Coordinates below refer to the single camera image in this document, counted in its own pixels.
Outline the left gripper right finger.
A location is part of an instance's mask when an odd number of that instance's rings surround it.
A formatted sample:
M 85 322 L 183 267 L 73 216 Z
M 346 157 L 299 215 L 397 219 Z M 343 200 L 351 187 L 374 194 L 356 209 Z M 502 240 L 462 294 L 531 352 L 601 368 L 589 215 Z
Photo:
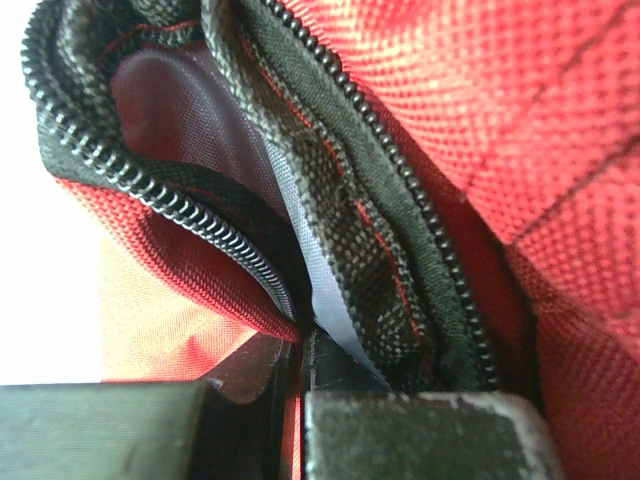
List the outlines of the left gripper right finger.
M 562 479 L 537 409 L 505 393 L 388 390 L 325 332 L 306 341 L 306 479 Z

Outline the red backpack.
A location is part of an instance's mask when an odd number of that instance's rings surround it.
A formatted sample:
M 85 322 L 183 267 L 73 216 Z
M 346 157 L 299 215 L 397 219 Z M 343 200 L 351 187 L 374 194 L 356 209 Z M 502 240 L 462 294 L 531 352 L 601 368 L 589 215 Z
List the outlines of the red backpack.
M 505 393 L 562 479 L 639 475 L 635 1 L 43 1 L 46 170 L 216 327 L 316 331 L 395 393 Z

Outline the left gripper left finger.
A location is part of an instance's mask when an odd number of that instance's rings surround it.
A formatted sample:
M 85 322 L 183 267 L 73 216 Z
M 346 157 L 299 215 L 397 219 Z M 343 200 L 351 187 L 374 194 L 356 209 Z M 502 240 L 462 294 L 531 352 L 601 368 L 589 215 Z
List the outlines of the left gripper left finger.
M 296 347 L 256 334 L 181 382 L 5 386 L 5 479 L 288 479 Z

